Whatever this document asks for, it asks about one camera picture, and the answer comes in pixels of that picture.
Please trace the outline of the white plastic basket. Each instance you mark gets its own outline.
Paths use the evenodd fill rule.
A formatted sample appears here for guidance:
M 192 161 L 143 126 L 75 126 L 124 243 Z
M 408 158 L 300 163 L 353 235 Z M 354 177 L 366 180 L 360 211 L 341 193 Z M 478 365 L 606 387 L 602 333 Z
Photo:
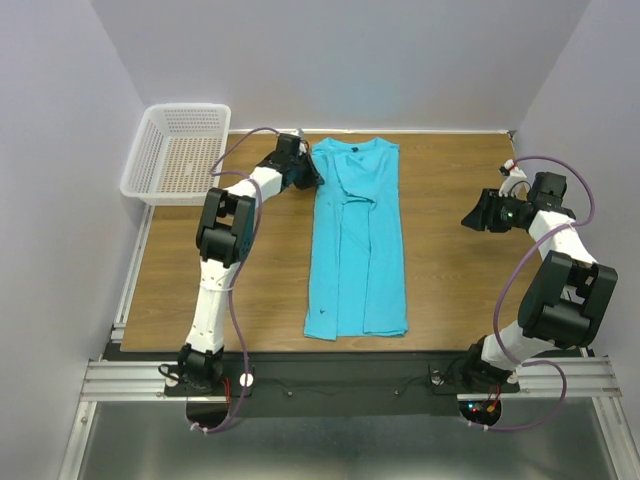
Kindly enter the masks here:
M 123 196 L 149 206 L 201 206 L 218 179 L 231 109 L 164 103 L 144 112 L 120 181 Z

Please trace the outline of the turquoise t shirt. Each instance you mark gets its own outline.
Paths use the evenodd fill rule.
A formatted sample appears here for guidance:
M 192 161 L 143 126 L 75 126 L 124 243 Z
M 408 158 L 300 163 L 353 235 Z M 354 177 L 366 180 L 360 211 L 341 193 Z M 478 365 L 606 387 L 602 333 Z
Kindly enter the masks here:
M 324 183 L 314 202 L 305 336 L 405 335 L 399 146 L 326 138 L 312 160 Z

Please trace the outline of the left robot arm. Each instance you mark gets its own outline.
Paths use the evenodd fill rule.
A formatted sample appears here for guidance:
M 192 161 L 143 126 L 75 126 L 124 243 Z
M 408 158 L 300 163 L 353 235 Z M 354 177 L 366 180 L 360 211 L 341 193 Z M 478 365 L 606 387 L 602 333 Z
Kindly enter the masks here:
M 291 186 L 304 190 L 324 183 L 300 129 L 280 133 L 274 150 L 250 174 L 238 175 L 236 184 L 207 192 L 196 231 L 199 291 L 171 377 L 200 391 L 220 382 L 229 295 L 253 246 L 264 202 Z

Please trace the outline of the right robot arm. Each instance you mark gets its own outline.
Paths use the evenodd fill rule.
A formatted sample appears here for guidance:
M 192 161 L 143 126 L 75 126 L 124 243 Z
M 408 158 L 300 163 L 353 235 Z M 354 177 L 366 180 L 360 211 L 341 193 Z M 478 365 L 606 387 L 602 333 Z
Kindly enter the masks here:
M 486 188 L 461 224 L 475 231 L 525 230 L 541 265 L 525 292 L 517 318 L 473 344 L 460 367 L 472 390 L 502 386 L 517 367 L 553 349 L 587 347 L 594 340 L 618 274 L 583 245 L 576 217 L 564 207 L 564 176 L 539 172 L 533 180 L 513 163 L 502 167 L 502 185 Z

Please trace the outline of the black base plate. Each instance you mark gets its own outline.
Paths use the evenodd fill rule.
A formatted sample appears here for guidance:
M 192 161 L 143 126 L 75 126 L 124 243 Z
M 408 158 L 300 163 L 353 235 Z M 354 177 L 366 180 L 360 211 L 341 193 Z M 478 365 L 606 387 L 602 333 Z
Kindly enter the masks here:
M 481 390 L 465 387 L 460 367 L 467 353 L 240 352 L 222 353 L 222 376 L 200 391 L 171 377 L 177 362 L 159 370 L 165 394 L 184 398 L 190 420 L 218 424 L 228 413 L 243 418 L 340 417 L 425 414 L 455 416 L 461 395 L 478 396 L 473 411 L 516 393 L 506 383 Z

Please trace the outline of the aluminium frame rail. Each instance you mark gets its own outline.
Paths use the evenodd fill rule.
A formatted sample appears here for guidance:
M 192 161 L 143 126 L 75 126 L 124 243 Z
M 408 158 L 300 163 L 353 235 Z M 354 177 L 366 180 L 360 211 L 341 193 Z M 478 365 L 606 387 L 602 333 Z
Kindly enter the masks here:
M 465 388 L 459 350 L 231 352 L 258 378 L 221 433 L 187 424 L 220 395 L 171 394 L 171 351 L 125 351 L 117 325 L 88 364 L 60 475 L 64 479 L 624 479 L 626 420 L 608 359 L 545 353 L 506 385 L 508 419 L 552 420 L 487 433 L 468 419 L 487 389 Z

